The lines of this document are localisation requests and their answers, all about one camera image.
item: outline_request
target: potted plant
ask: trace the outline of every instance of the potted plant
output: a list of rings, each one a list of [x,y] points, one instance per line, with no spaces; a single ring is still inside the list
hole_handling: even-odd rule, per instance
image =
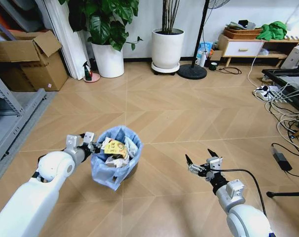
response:
[[[162,28],[152,31],[152,68],[161,73],[179,69],[185,33],[174,29],[180,0],[163,0]]]
[[[142,39],[127,42],[125,31],[133,16],[138,15],[139,0],[59,0],[68,3],[69,23],[73,31],[89,31],[99,74],[115,78],[124,73],[122,47],[130,43],[132,50]]]

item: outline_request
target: green cloth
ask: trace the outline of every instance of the green cloth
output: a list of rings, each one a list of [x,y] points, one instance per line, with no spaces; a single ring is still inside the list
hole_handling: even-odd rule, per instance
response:
[[[287,26],[281,21],[275,21],[269,25],[262,26],[262,32],[256,38],[259,40],[283,40],[287,34]]]

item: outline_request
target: yellow wrapper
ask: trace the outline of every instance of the yellow wrapper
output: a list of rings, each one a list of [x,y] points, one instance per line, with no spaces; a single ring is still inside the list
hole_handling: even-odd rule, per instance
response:
[[[105,154],[120,154],[125,158],[127,155],[127,149],[123,143],[112,140],[106,144]]]

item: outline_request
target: plastic bag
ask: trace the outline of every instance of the plastic bag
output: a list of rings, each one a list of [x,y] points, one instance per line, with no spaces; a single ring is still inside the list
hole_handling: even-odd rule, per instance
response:
[[[108,186],[113,190],[117,190],[120,187],[121,182],[138,163],[143,143],[138,135],[126,126],[113,127],[101,134],[97,140],[97,143],[102,143],[106,137],[110,137],[124,143],[125,136],[130,138],[138,147],[135,156],[126,166],[121,168],[108,167],[105,164],[108,156],[104,154],[103,150],[101,150],[100,153],[93,154],[91,157],[91,173],[93,180],[99,184]]]

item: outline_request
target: white drawer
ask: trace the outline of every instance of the white drawer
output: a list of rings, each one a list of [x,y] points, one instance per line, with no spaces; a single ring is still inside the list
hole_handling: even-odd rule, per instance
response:
[[[257,56],[263,42],[228,42],[223,56],[247,57]]]

